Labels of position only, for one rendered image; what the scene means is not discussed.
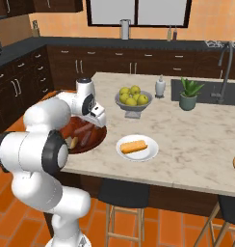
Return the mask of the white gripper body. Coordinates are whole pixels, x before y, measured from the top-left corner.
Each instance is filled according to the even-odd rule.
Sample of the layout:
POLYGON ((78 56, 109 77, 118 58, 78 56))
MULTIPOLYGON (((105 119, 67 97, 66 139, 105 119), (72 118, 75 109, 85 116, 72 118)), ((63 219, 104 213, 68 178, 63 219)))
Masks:
POLYGON ((106 125, 106 114, 104 112, 90 112, 88 121, 98 127, 103 127, 106 125))

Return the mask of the brown round bowl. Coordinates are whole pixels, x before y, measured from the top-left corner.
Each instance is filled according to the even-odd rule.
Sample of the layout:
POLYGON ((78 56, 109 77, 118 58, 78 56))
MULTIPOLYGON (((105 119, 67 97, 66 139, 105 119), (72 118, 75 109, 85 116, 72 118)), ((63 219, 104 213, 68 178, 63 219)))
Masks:
POLYGON ((78 143, 77 143, 76 147, 73 150, 71 150, 70 149, 70 143, 71 143, 72 138, 75 137, 75 135, 73 134, 74 130, 77 128, 80 128, 81 126, 84 126, 86 124, 90 124, 90 122, 84 121, 78 117, 72 117, 70 119, 70 122, 60 130, 61 134, 63 135, 63 137, 65 138, 65 141, 68 144, 68 150, 69 150, 70 154, 90 151, 90 150, 94 149, 95 147, 97 147, 106 137, 107 128, 106 127, 97 127, 95 125, 92 129, 90 129, 90 130, 92 130, 92 134, 91 134, 91 138, 90 138, 89 142, 83 148, 80 147, 80 142, 82 141, 85 134, 88 132, 88 130, 87 130, 87 131, 84 131, 84 132, 82 132, 76 136, 76 137, 78 137, 78 143))

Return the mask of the grey fruit bowl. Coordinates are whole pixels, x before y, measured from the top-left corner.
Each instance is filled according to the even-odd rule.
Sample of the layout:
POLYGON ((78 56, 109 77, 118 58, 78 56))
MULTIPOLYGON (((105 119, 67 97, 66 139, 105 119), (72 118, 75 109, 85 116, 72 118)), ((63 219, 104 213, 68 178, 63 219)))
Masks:
POLYGON ((141 94, 147 96, 148 103, 143 104, 143 105, 137 105, 137 106, 130 106, 130 105, 121 103, 119 101, 119 94, 116 94, 115 96, 116 104, 120 107, 121 110, 125 111, 126 118, 139 119, 141 117, 142 111, 151 103, 152 95, 149 92, 141 91, 141 94))

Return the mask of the orange bun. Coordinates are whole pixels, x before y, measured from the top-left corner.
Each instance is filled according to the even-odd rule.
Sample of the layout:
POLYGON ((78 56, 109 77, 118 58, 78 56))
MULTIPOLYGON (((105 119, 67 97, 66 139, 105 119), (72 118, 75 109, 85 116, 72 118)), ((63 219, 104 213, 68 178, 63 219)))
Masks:
POLYGON ((120 151, 124 154, 142 151, 147 148, 147 144, 144 140, 132 141, 127 143, 122 143, 120 145, 120 151))

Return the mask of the white round plate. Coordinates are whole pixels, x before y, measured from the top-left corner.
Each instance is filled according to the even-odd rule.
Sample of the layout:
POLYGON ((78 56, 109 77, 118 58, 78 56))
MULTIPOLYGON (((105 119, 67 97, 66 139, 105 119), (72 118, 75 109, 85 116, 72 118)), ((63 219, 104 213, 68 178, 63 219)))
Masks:
POLYGON ((158 144, 150 137, 140 134, 127 135, 122 137, 116 146, 117 153, 125 159, 131 161, 147 161, 155 157, 159 151, 158 144), (134 142, 134 141, 144 141, 146 148, 141 151, 133 151, 129 153, 123 153, 121 151, 121 145, 134 142))

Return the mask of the dark brown base cupboards run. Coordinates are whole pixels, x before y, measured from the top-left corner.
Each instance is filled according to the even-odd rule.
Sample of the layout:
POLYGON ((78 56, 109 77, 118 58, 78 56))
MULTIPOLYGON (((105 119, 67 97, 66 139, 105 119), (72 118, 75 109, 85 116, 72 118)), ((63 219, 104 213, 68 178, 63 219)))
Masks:
MULTIPOLYGON (((96 72, 163 74, 224 78, 228 54, 218 66, 221 51, 163 50, 49 45, 47 54, 54 88, 73 90, 80 77, 96 72)), ((229 73, 235 79, 235 53, 229 73)))

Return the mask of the white soap dispenser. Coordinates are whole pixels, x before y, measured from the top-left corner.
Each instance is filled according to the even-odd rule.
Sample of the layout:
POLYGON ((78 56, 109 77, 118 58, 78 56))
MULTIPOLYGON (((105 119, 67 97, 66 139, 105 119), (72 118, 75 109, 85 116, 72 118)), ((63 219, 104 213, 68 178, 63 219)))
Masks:
POLYGON ((166 89, 166 81, 163 76, 160 76, 155 83, 155 96, 161 98, 164 96, 164 91, 166 89))

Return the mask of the black stool with wooden legs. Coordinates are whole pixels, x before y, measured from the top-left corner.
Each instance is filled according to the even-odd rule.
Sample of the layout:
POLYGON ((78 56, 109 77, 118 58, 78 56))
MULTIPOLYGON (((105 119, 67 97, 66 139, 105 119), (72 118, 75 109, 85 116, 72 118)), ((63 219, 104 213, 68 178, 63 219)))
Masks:
POLYGON ((110 237, 137 242, 139 247, 143 247, 144 210, 148 207, 148 199, 148 184, 111 178, 103 179, 98 200, 106 204, 105 247, 108 247, 110 237), (137 237, 115 233, 116 212, 137 216, 137 237))
POLYGON ((212 247, 220 247, 222 239, 228 230, 235 232, 235 197, 224 195, 218 196, 218 201, 214 206, 203 229, 201 230, 194 247, 198 247, 200 240, 203 238, 207 230, 210 230, 212 247), (218 212, 222 214, 222 225, 213 223, 213 219, 217 216, 218 212))

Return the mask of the dark brown drawer cupboards run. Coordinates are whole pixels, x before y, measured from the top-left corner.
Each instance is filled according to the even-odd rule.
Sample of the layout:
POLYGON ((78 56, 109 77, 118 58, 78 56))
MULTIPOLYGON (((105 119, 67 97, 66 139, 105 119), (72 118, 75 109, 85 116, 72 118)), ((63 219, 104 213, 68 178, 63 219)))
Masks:
POLYGON ((45 46, 0 67, 0 133, 52 90, 45 46))

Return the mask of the green plant in grey pot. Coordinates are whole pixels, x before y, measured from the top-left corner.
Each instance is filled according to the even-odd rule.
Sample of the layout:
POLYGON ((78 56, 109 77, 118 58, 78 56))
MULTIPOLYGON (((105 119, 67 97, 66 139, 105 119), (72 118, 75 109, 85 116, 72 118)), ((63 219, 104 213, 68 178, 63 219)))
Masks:
POLYGON ((181 78, 183 91, 180 93, 179 106, 184 111, 191 111, 196 107, 196 99, 203 88, 203 84, 181 78))

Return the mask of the white paper towel roll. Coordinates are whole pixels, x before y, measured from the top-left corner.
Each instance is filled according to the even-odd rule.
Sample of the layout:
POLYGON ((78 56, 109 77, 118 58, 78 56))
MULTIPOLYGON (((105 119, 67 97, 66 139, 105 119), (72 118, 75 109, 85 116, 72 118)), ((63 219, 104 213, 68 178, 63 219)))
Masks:
POLYGON ((119 24, 121 27, 121 31, 120 31, 121 38, 124 41, 126 41, 129 39, 129 28, 130 28, 131 20, 130 19, 122 19, 119 22, 119 24))

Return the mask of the dark brown kitchen island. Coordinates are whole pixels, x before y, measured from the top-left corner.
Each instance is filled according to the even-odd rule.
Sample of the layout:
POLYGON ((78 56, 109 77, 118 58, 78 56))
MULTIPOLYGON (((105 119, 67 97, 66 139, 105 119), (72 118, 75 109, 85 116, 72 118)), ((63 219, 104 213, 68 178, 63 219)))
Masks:
MULTIPOLYGON (((104 178, 59 172, 54 175, 62 185, 83 189, 98 199, 98 193, 104 178)), ((148 206, 177 212, 209 216, 218 196, 210 193, 196 192, 149 184, 148 206)))

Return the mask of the dark sink basin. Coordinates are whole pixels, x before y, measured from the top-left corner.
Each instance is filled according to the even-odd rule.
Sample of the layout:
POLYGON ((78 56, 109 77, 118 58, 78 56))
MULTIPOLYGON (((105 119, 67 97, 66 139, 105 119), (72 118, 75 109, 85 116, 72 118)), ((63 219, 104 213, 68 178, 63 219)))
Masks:
MULTIPOLYGON (((216 81, 198 81, 198 84, 203 84, 203 88, 199 91, 197 96, 197 103, 217 104, 217 99, 211 97, 212 93, 219 93, 222 88, 222 82, 216 81)), ((184 91, 183 84, 180 79, 172 79, 171 85, 171 100, 178 101, 180 93, 184 91)), ((223 97, 223 105, 235 106, 235 83, 228 82, 223 97)))

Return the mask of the black framed window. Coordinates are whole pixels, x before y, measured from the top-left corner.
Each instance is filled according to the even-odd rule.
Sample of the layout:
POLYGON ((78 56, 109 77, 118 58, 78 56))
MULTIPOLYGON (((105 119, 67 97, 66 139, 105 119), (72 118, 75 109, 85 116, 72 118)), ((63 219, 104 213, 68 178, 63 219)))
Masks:
POLYGON ((189 25, 193 0, 86 0, 89 26, 116 27, 129 19, 133 27, 189 25))

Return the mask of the dark grey tap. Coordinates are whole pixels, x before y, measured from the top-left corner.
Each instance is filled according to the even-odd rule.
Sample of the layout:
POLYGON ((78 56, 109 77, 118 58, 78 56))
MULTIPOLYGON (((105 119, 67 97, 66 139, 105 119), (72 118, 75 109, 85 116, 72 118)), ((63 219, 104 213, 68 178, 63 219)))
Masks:
POLYGON ((228 56, 228 63, 227 63, 225 76, 224 76, 224 79, 222 82, 221 91, 219 93, 212 93, 211 94, 211 97, 214 97, 217 100, 217 103, 219 103, 219 104, 223 103, 225 88, 227 85, 227 81, 228 81, 228 77, 229 77, 229 73, 230 73, 230 69, 231 69, 231 65, 232 65, 232 60, 233 60, 233 46, 232 46, 231 41, 226 42, 223 46, 222 53, 221 53, 220 59, 218 61, 219 67, 222 65, 223 56, 224 56, 224 53, 226 51, 229 51, 229 56, 228 56))

